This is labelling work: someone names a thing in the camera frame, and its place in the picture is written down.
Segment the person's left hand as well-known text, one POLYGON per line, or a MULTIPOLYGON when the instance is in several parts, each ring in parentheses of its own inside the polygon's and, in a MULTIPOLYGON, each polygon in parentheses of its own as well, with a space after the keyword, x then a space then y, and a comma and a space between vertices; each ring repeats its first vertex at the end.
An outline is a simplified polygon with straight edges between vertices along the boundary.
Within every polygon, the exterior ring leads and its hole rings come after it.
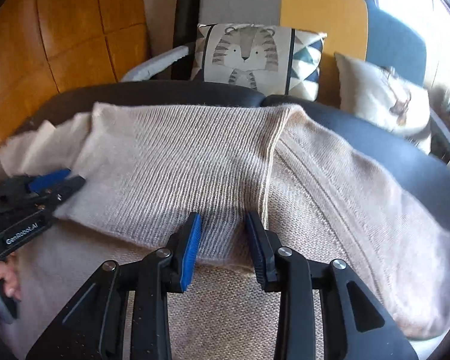
POLYGON ((0 261, 0 281, 4 281, 4 294, 6 297, 22 300, 21 287, 17 274, 17 253, 11 253, 5 261, 0 261))

